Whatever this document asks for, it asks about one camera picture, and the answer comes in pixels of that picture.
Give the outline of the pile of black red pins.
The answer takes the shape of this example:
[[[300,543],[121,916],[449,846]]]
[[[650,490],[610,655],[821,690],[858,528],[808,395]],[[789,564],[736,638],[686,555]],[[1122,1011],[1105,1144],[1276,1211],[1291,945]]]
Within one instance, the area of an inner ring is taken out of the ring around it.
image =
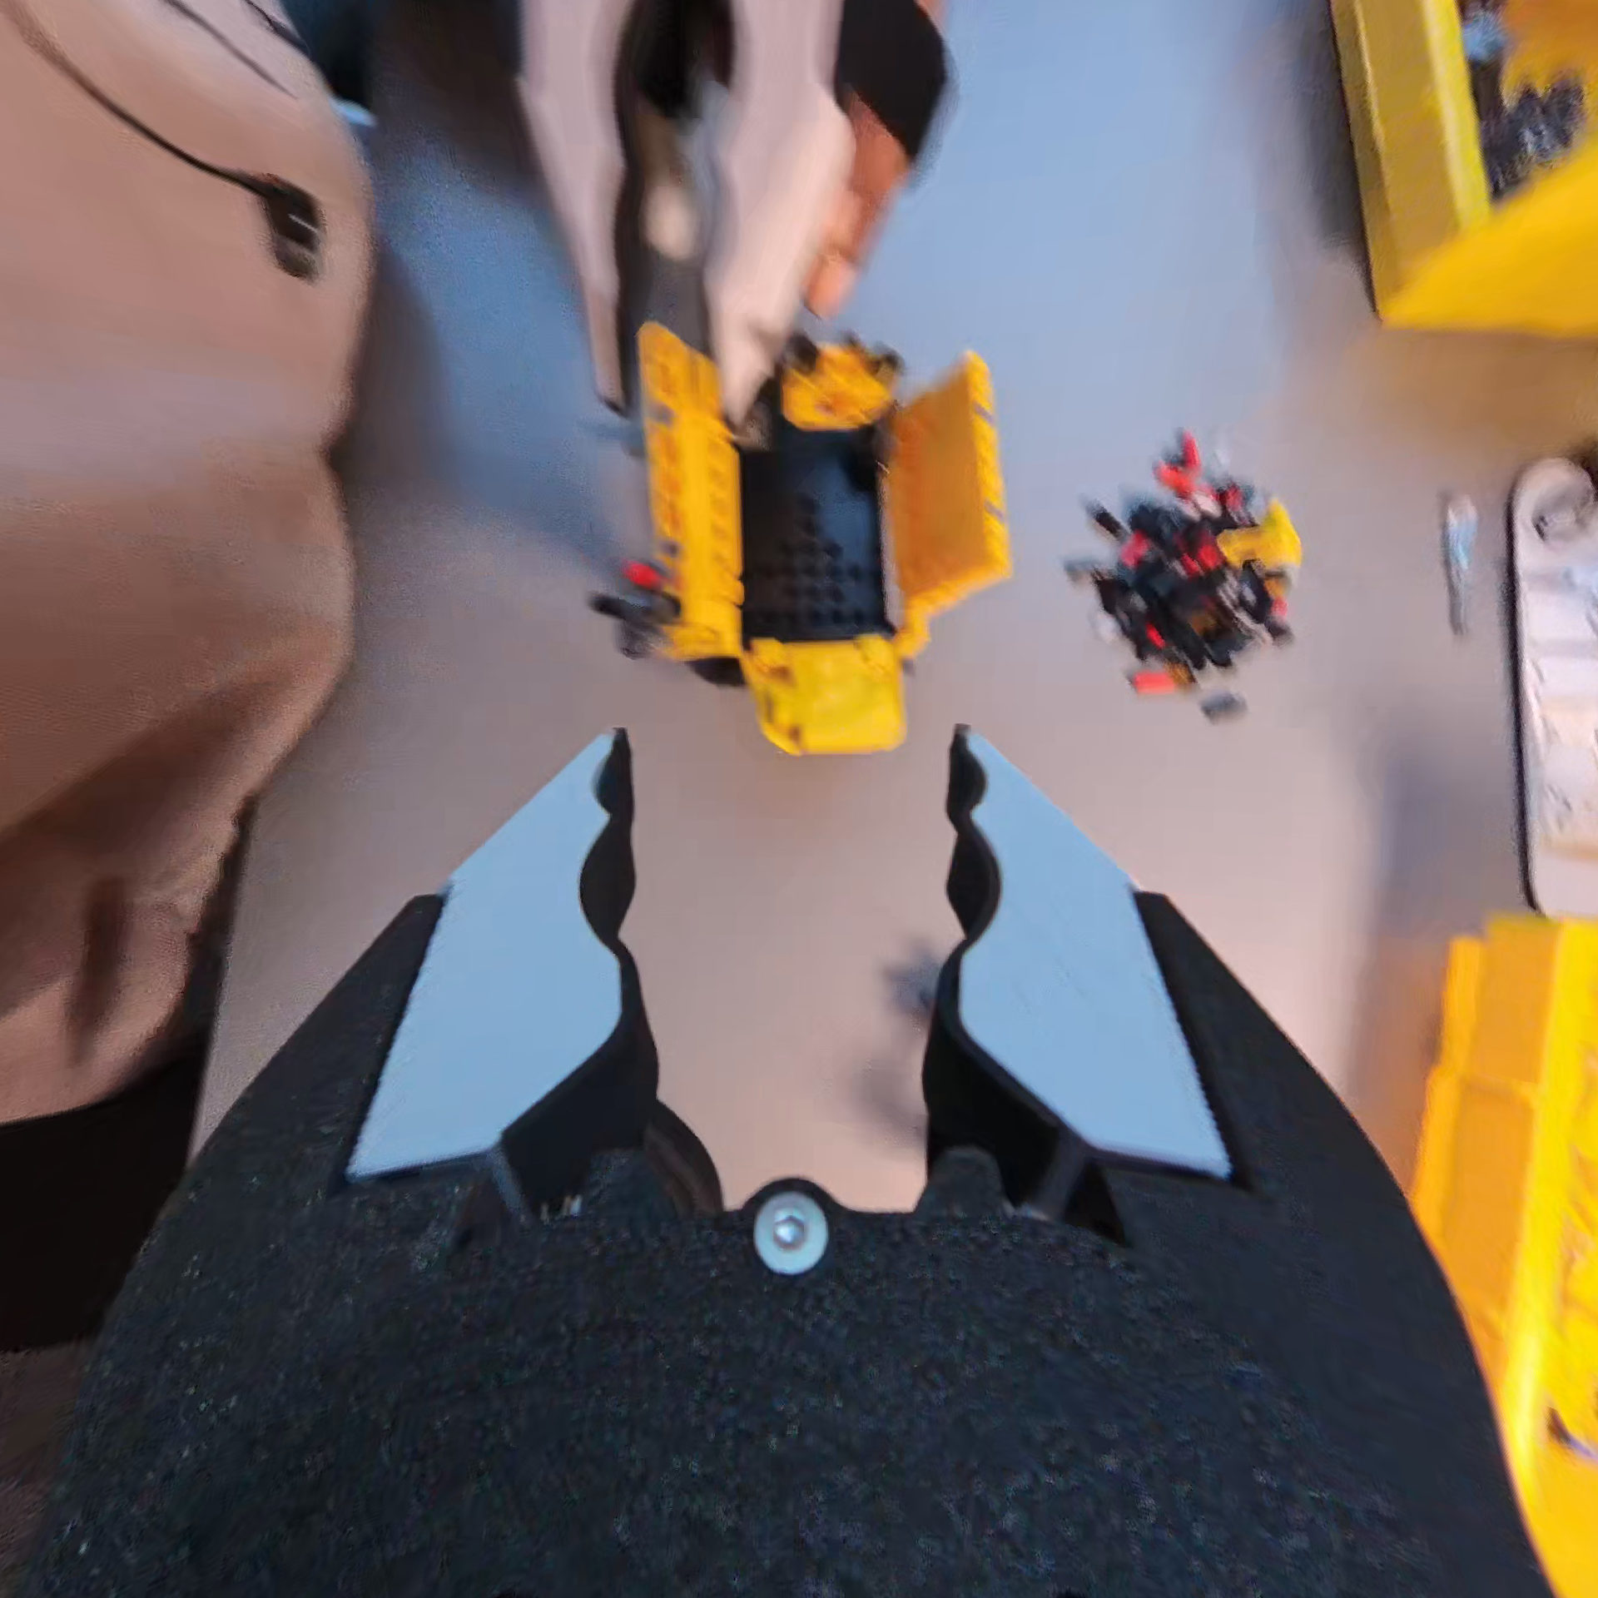
[[[1227,566],[1215,536],[1255,524],[1274,496],[1206,454],[1191,431],[1154,458],[1151,482],[1151,494],[1128,494],[1118,509],[1084,499],[1084,520],[1109,555],[1069,558],[1065,575],[1092,593],[1103,636],[1128,650],[1135,695],[1191,701],[1208,724],[1225,726],[1248,712],[1238,669],[1293,640],[1288,610],[1299,574],[1288,581]]]

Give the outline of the small clear-handled screwdriver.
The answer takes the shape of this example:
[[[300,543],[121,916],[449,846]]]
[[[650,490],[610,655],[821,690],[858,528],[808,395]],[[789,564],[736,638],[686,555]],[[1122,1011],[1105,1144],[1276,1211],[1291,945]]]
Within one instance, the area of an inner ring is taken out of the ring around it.
[[[1447,619],[1453,638],[1470,631],[1472,564],[1480,534],[1480,515],[1470,497],[1451,494],[1444,499],[1442,558],[1447,594]]]

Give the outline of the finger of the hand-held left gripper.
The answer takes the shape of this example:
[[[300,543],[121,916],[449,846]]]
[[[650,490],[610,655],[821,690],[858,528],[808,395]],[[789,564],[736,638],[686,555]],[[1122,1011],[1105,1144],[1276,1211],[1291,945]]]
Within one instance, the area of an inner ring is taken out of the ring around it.
[[[852,165],[833,90],[839,3],[707,5],[711,210],[705,328],[724,419],[783,357]]]
[[[616,210],[626,147],[616,111],[626,3],[521,3],[525,126],[568,250],[597,399],[626,410]]]

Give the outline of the heap of grey connector pieces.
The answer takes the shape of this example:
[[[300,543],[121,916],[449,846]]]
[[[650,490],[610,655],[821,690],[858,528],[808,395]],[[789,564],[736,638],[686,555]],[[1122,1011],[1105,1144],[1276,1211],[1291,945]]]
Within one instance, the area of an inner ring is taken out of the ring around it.
[[[1463,50],[1493,204],[1571,159],[1594,125],[1594,3],[1461,3]]]

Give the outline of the yellow bent beam piece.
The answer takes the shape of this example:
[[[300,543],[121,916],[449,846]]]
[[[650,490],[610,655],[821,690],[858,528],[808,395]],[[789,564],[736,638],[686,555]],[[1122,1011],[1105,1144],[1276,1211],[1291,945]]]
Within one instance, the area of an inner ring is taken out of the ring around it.
[[[1303,566],[1301,537],[1276,497],[1265,501],[1255,524],[1221,532],[1215,543],[1227,566],[1236,572],[1257,570],[1291,581]]]

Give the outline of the yellow plastic bin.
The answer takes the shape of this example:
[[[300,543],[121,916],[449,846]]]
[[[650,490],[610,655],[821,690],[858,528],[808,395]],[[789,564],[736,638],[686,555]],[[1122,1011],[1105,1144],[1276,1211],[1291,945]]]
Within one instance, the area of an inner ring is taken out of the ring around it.
[[[1594,125],[1493,204],[1457,7],[1331,5],[1375,313],[1413,332],[1592,341]]]
[[[1554,1595],[1596,1595],[1596,927],[1449,948],[1409,1188]]]

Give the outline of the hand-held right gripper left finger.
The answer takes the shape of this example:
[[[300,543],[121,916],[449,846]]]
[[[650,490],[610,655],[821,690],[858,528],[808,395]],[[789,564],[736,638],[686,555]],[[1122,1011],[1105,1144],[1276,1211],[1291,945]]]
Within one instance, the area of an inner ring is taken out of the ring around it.
[[[631,749],[601,733],[447,880],[346,1163],[580,1182],[645,1142],[658,1059],[622,927]]]

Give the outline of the white book stand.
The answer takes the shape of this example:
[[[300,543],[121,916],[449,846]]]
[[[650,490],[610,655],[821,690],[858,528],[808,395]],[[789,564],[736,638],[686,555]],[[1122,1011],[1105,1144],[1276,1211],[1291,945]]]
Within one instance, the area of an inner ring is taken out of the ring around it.
[[[1508,667],[1525,901],[1596,918],[1596,490],[1582,459],[1520,473],[1508,501]]]

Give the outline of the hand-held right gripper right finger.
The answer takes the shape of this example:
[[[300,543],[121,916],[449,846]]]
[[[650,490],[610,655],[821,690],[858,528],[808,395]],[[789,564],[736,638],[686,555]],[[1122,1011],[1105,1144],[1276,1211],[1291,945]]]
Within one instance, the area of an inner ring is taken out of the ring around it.
[[[979,1148],[1006,1182],[1107,1167],[1229,1182],[1128,872],[968,726],[945,815],[958,941],[924,1055],[932,1150]]]

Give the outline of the person's left hand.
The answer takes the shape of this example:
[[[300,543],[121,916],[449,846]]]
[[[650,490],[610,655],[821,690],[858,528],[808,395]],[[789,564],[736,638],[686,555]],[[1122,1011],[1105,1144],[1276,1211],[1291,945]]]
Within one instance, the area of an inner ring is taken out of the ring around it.
[[[835,319],[844,309],[886,212],[911,170],[905,149],[865,102],[850,94],[844,113],[852,159],[829,203],[804,281],[804,309],[816,319]]]

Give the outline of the yellow toy robot model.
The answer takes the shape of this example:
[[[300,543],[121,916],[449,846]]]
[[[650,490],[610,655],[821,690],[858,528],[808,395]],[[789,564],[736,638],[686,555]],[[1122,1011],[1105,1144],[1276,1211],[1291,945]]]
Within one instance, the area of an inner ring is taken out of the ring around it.
[[[787,756],[898,749],[932,621],[1012,575],[985,362],[909,393],[890,347],[797,334],[734,431],[705,353],[645,324],[637,357],[652,545],[591,610]]]

